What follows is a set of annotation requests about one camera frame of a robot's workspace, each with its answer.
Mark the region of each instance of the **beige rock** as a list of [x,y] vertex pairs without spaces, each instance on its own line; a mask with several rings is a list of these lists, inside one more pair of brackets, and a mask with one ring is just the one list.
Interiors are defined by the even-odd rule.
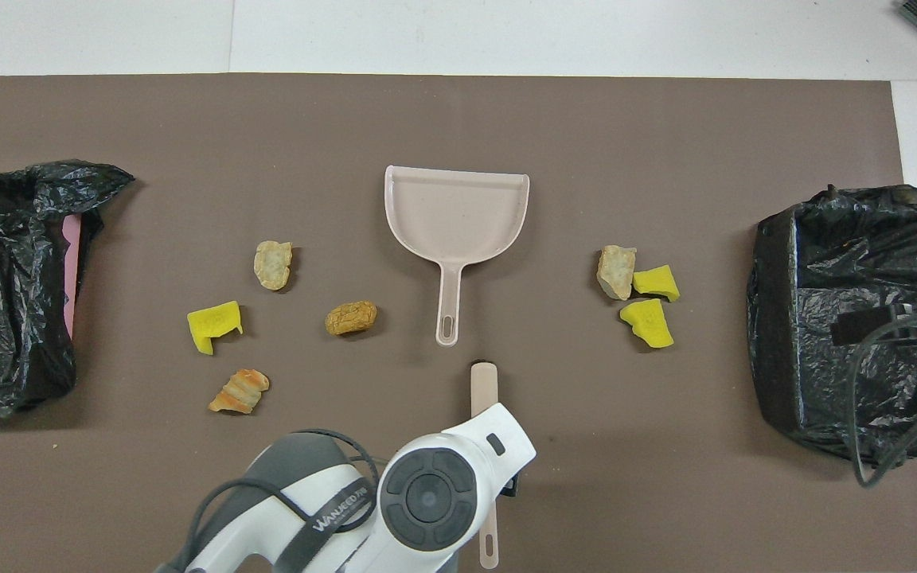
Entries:
[[629,300],[632,294],[632,273],[636,268],[636,249],[608,244],[600,251],[596,279],[608,297]]
[[370,301],[357,301],[336,306],[324,318],[328,334],[357,333],[370,329],[377,319],[377,307]]
[[218,396],[208,403],[207,409],[212,412],[233,410],[243,414],[251,413],[261,400],[261,392],[270,387],[268,377],[257,370],[237,370],[228,378]]
[[257,246],[254,256],[254,275],[261,286],[278,290],[288,283],[288,265],[292,262],[292,243],[265,240]]

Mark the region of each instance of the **white floor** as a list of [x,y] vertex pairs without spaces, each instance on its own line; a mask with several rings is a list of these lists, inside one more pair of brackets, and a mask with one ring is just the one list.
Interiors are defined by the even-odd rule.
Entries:
[[892,0],[0,0],[0,75],[345,72],[894,80],[917,185],[917,29]]

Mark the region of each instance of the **black object in corner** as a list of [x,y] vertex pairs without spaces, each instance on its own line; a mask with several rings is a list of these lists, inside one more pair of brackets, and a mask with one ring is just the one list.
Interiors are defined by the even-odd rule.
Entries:
[[101,228],[97,208],[133,180],[118,167],[79,160],[0,173],[0,416],[62,396],[76,383],[62,315],[62,219],[83,213],[86,255]]

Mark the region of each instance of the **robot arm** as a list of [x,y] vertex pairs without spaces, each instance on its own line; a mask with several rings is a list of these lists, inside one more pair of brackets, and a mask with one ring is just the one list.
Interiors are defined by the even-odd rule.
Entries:
[[[412,440],[388,462],[378,486],[332,438],[292,433],[267,447],[243,480],[229,482],[251,487],[229,494],[156,573],[232,572],[254,554],[274,573],[442,571],[455,565],[452,556],[480,529],[490,502],[535,456],[499,403]],[[372,475],[376,481],[376,468]]]

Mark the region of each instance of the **cable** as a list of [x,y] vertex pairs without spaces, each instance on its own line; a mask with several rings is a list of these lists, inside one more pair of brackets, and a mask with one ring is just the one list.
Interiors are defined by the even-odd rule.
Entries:
[[885,473],[898,464],[903,454],[907,452],[907,448],[917,439],[917,421],[912,424],[911,428],[903,433],[901,439],[896,440],[894,446],[891,446],[891,449],[887,450],[887,453],[880,458],[880,464],[876,466],[876,471],[874,471],[869,478],[866,478],[865,466],[862,464],[862,453],[859,449],[858,420],[856,420],[858,403],[856,386],[858,384],[859,367],[862,365],[862,361],[865,360],[865,355],[868,354],[872,345],[880,338],[884,337],[884,335],[892,333],[892,331],[895,330],[914,329],[915,327],[917,327],[917,312],[902,316],[894,322],[889,322],[878,327],[878,329],[874,329],[871,333],[866,334],[864,340],[859,342],[859,345],[856,346],[855,353],[852,355],[852,360],[848,366],[847,392],[845,392],[848,396],[848,450],[851,453],[852,466],[855,470],[855,479],[858,480],[859,485],[862,487],[873,487],[876,483],[880,482],[880,479],[884,477]]
[[192,561],[193,557],[197,554],[197,538],[200,534],[201,519],[204,518],[204,512],[207,511],[208,505],[211,505],[211,501],[214,501],[215,497],[221,496],[226,490],[240,486],[262,489],[265,493],[271,494],[271,496],[276,497],[278,501],[285,504],[285,507],[288,507],[296,516],[299,516],[299,519],[302,519],[302,521],[310,519],[310,516],[307,515],[302,508],[299,508],[299,505],[296,505],[294,501],[290,500],[284,493],[281,493],[281,489],[278,489],[278,486],[273,485],[273,483],[249,477],[229,480],[215,487],[215,489],[212,489],[211,493],[208,493],[207,497],[204,497],[204,500],[197,505],[197,511],[193,514],[192,521],[189,522],[189,533],[186,534],[186,543],[182,545],[182,551],[179,552],[179,557],[176,558],[176,569],[179,571],[185,570],[186,567],[189,566],[190,561]]
[[[304,431],[299,431],[296,433],[316,433],[316,435],[326,435],[328,438],[334,438],[348,443],[349,446],[353,448],[353,450],[356,450],[360,453],[363,461],[367,464],[367,467],[370,468],[370,476],[374,481],[374,490],[376,492],[377,485],[381,482],[381,475],[377,471],[377,464],[374,463],[374,459],[370,456],[370,454],[367,453],[367,450],[363,449],[363,446],[360,446],[360,443],[357,442],[357,440],[354,440],[341,432],[329,431],[329,429],[324,428],[307,428]],[[363,512],[363,515],[360,516],[360,519],[357,519],[352,523],[343,524],[337,531],[335,531],[335,533],[345,533],[346,531],[352,531],[363,525],[368,519],[370,519],[370,516],[374,514],[375,508],[377,508],[377,496],[371,497],[370,505],[367,505],[367,511]]]
[[[385,460],[384,458],[378,458],[377,456],[371,456],[370,459],[373,460],[374,463],[377,464],[378,466],[388,465],[388,460]],[[349,456],[349,461],[350,462],[363,461],[363,456]]]
[[[344,435],[341,432],[329,431],[329,429],[323,428],[308,428],[304,431],[298,431],[294,433],[316,433],[316,435],[325,435],[328,438],[338,439],[341,442],[347,443],[350,447],[360,453],[359,457],[353,456],[349,458],[350,462],[363,460],[367,467],[370,468],[370,473],[374,481],[374,489],[377,489],[377,485],[380,482],[380,475],[377,471],[377,465],[374,463],[374,458],[367,453],[367,450],[364,450],[363,446],[360,446],[359,442],[350,438],[347,435]],[[193,514],[193,519],[190,521],[189,533],[186,534],[186,542],[182,545],[182,550],[179,551],[178,557],[171,563],[172,567],[176,570],[184,571],[190,563],[193,562],[193,558],[197,555],[197,543],[199,543],[200,536],[200,524],[201,519],[204,518],[204,512],[207,511],[209,505],[216,497],[221,496],[222,493],[227,492],[227,490],[232,489],[232,487],[255,487],[256,489],[264,490],[265,493],[271,494],[271,496],[277,498],[278,501],[281,501],[288,507],[299,519],[302,519],[303,522],[310,519],[310,515],[306,514],[299,505],[295,504],[295,501],[292,501],[290,498],[285,496],[281,489],[277,485],[273,485],[268,481],[262,479],[254,479],[249,477],[241,477],[237,479],[229,480],[222,485],[215,487],[211,490],[211,493],[207,494],[207,497],[204,497],[204,500],[197,506],[197,511]],[[335,530],[335,533],[345,533],[346,531],[352,531],[357,527],[366,523],[370,516],[374,513],[374,509],[377,505],[377,497],[371,497],[370,503],[367,504],[367,511],[360,516],[356,521],[343,524],[341,527],[338,527],[338,530]]]

